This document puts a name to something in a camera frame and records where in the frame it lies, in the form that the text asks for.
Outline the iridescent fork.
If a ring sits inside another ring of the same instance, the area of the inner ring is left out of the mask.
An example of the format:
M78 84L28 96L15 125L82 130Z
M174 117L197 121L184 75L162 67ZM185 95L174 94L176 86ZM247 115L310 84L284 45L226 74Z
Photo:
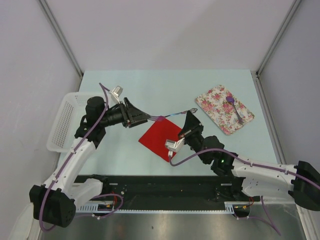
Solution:
M197 111L198 111L197 108L191 108L188 110L184 110L184 111L176 112L176 113L171 113L168 115L150 115L148 117L148 120L153 121L153 122L160 122L160 121L163 121L164 119L167 119L169 117L174 117L174 116L178 116L178 115L185 115L187 112L191 112L192 114L194 114Z

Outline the red paper napkin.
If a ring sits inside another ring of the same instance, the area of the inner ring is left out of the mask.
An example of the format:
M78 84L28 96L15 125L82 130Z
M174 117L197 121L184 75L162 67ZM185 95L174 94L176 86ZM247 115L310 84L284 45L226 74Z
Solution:
M166 140L178 141L178 134L181 130L178 125L165 118L161 121L156 121L138 142L164 161L169 162L169 150L165 146Z

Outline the iridescent spoon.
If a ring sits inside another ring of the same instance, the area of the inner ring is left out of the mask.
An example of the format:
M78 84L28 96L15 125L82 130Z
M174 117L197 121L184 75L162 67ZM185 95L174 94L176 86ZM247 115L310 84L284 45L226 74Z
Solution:
M227 96L226 97L226 101L233 106L233 109L234 109L235 114L237 116L238 122L242 125L244 123L244 121L243 121L242 117L240 116L240 114L237 111L237 108L235 106L235 99L232 96Z

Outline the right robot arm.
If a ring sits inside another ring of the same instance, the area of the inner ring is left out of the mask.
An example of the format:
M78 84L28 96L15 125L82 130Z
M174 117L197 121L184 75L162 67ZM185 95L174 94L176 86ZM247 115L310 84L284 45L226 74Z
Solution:
M293 199L302 208L320 210L320 174L309 162L269 164L244 158L225 150L215 135L203 137L203 130L203 124L188 110L178 137L217 176L240 181L230 188L235 200L247 196Z

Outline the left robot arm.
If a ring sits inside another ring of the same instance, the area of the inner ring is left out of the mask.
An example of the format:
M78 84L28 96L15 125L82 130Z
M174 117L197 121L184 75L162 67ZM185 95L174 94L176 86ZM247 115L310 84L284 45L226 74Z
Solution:
M132 128L146 123L149 117L127 98L111 108L107 98L93 96L87 100L85 115L62 165L42 185L34 185L29 191L33 217L39 221L42 231L48 231L44 224L68 227L78 208L95 197L105 200L110 196L111 188L96 178L88 178L77 187L73 184L106 135L107 127L122 124Z

